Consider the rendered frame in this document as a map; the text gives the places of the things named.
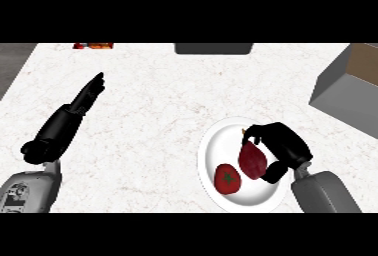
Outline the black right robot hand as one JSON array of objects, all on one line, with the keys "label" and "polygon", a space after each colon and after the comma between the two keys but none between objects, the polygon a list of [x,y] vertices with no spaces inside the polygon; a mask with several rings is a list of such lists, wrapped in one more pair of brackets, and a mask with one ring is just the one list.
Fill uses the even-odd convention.
[{"label": "black right robot hand", "polygon": [[305,140],[284,123],[254,124],[244,131],[243,144],[247,144],[250,138],[254,138],[254,145],[265,144],[277,157],[262,175],[266,182],[275,184],[290,169],[306,172],[313,155]]}]

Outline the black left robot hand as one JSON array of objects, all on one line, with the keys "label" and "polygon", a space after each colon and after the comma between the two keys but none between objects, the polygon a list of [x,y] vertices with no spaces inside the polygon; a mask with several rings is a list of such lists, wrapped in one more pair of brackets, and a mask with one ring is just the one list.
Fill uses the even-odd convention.
[{"label": "black left robot hand", "polygon": [[27,163],[39,165],[61,158],[73,142],[86,113],[105,90],[104,83],[104,73],[99,73],[83,87],[73,102],[64,104],[49,117],[36,138],[21,148]]}]

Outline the dark red pear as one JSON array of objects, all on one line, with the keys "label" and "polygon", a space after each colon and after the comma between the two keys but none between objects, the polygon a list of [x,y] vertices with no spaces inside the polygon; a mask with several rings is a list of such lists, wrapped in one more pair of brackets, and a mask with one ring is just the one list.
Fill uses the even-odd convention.
[{"label": "dark red pear", "polygon": [[243,145],[238,163],[244,174],[253,180],[257,180],[266,174],[266,155],[251,142]]}]

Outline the white round plate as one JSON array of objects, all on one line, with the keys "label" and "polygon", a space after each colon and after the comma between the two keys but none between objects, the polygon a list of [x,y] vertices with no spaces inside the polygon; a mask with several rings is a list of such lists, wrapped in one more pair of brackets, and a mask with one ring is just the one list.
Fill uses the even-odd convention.
[{"label": "white round plate", "polygon": [[[217,121],[207,130],[198,149],[198,173],[203,187],[216,204],[232,213],[269,213],[280,206],[290,187],[290,173],[271,184],[253,180],[240,169],[238,156],[243,147],[243,130],[257,121],[246,117],[229,117]],[[231,164],[241,175],[241,189],[223,195],[215,187],[216,168]]]}]

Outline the grey cardboard box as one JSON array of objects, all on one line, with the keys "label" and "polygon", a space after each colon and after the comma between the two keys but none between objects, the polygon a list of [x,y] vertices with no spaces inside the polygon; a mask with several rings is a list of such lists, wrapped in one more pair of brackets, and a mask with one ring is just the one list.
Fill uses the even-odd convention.
[{"label": "grey cardboard box", "polygon": [[378,139],[378,43],[352,43],[318,76],[309,105]]}]

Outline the red tomato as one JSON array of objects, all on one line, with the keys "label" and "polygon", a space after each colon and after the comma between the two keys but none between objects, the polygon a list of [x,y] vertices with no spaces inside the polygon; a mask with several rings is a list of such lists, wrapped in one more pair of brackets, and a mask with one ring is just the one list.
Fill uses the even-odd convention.
[{"label": "red tomato", "polygon": [[223,195],[234,194],[241,189],[241,175],[231,164],[220,164],[216,168],[215,187]]}]

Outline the red and orange packet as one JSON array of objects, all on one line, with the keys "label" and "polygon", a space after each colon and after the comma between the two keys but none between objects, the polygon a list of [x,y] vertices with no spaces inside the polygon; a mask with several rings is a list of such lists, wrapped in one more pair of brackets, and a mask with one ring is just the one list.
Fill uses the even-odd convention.
[{"label": "red and orange packet", "polygon": [[114,43],[74,43],[73,49],[113,49]]}]

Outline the dark grey rectangular appliance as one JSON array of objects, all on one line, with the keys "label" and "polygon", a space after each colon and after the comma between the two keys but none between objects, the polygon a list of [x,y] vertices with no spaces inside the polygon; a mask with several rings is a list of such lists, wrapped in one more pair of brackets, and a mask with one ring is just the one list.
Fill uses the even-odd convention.
[{"label": "dark grey rectangular appliance", "polygon": [[192,55],[246,55],[251,52],[253,43],[176,43],[178,54]]}]

